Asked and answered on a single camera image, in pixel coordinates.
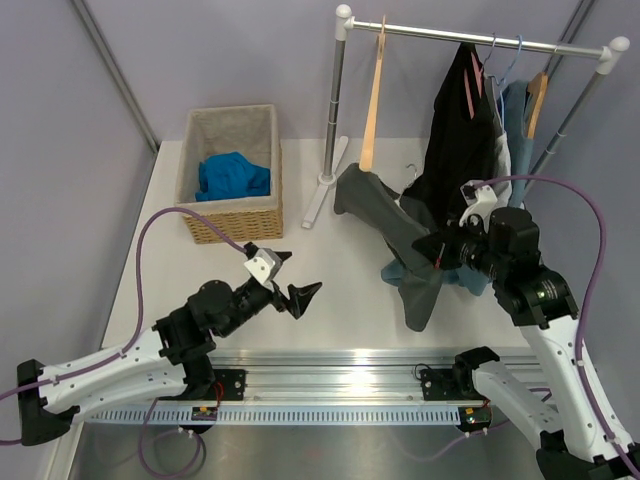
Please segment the bright blue t shirt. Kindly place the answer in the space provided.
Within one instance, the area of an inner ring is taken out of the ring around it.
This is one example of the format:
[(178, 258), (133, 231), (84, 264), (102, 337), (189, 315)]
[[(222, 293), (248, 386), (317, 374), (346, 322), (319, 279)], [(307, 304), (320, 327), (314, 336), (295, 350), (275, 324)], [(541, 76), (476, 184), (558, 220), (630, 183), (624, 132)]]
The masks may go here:
[(269, 196), (271, 173), (239, 152), (212, 155), (198, 167), (197, 202)]

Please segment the white plastic hanger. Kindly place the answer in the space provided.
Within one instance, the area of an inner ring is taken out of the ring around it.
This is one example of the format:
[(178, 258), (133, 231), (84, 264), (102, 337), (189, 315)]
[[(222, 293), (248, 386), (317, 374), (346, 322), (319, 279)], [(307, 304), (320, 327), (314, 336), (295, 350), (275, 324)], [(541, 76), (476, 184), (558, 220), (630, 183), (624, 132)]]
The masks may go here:
[(421, 175), (418, 167), (414, 164), (414, 163), (409, 163), (405, 166), (405, 169), (409, 171), (409, 176), (407, 177), (406, 181), (404, 182), (404, 185), (402, 186), (402, 188), (398, 191), (398, 195), (397, 197), (394, 199), (394, 203), (401, 208), (401, 199), (405, 193), (405, 191), (407, 189), (409, 189), (414, 183), (415, 181), (419, 178), (419, 176)]

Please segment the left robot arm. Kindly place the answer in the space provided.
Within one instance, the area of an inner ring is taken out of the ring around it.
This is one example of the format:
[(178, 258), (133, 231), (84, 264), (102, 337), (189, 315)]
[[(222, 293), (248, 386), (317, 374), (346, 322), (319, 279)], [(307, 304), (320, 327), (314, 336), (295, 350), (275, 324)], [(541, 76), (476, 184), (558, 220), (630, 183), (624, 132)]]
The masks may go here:
[(249, 277), (237, 288), (204, 283), (186, 303), (122, 345), (76, 360), (17, 368), (19, 444), (36, 446), (65, 435), (75, 423), (117, 406), (151, 399), (200, 400), (214, 387), (209, 360), (226, 338), (271, 306), (300, 318), (321, 288), (316, 282), (281, 290), (274, 278), (288, 252), (249, 247)]

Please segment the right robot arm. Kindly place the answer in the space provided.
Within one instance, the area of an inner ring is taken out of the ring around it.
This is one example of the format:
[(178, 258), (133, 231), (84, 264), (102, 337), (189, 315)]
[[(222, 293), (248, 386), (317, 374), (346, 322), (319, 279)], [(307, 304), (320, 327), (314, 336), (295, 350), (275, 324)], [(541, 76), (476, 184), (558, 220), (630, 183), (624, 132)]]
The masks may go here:
[(516, 380), (488, 347), (455, 358), (452, 384), (481, 395), (518, 428), (546, 479), (636, 479), (639, 445), (620, 423), (582, 341), (578, 307), (566, 280), (543, 265), (539, 228), (519, 208), (472, 216), (414, 242), (443, 270), (466, 265), (486, 275), (495, 298), (532, 349), (553, 400)]

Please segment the dark grey t shirt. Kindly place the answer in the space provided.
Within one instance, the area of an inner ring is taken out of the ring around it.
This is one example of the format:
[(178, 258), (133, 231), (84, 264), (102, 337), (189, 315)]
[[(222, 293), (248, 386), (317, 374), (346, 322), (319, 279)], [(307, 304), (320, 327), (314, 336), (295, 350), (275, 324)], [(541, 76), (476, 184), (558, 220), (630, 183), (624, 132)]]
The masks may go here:
[(431, 318), (443, 284), (442, 272), (413, 248), (413, 243), (431, 233), (399, 205), (399, 195), (356, 163), (337, 179), (334, 212), (351, 214), (376, 230), (394, 255), (380, 273), (381, 279), (398, 290), (406, 326), (422, 332)]

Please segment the light wooden hanger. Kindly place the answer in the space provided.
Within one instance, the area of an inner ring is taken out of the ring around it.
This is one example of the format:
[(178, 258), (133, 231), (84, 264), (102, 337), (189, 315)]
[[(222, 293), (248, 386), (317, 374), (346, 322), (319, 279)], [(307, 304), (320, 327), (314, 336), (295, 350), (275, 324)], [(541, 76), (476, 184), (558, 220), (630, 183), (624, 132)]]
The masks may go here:
[(381, 76), (384, 61), (384, 51), (386, 42), (386, 17), (382, 18), (381, 30), (377, 37), (377, 55), (374, 69), (372, 88), (367, 112), (363, 143), (359, 158), (359, 169), (369, 172), (373, 167), (376, 127), (379, 108), (379, 96)]

